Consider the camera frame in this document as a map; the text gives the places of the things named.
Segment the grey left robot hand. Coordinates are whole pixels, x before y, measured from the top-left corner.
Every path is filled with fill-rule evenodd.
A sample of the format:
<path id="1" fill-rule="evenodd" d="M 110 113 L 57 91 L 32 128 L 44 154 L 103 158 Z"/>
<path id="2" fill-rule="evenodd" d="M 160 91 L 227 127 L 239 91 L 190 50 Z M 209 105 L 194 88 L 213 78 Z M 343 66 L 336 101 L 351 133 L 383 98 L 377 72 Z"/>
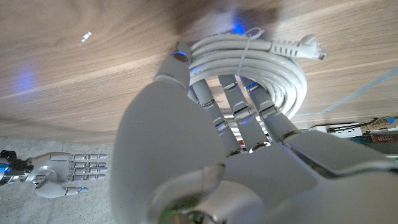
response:
<path id="1" fill-rule="evenodd" d="M 397 164 L 380 152 L 270 115 L 272 144 L 230 154 L 188 97 L 179 42 L 128 106 L 111 167 L 117 223 L 396 223 Z"/>

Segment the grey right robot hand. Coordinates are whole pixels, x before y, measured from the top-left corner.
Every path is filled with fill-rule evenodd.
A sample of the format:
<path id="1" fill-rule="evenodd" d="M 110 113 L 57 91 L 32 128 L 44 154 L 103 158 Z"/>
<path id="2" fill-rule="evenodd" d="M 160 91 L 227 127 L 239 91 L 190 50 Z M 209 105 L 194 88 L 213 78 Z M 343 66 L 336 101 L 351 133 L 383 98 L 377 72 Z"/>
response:
<path id="1" fill-rule="evenodd" d="M 34 192 L 44 198 L 87 193 L 89 188 L 85 186 L 67 187 L 66 184 L 105 178 L 108 170 L 105 162 L 107 158 L 107 154 L 48 152 L 27 160 L 33 169 L 22 181 L 32 184 Z"/>

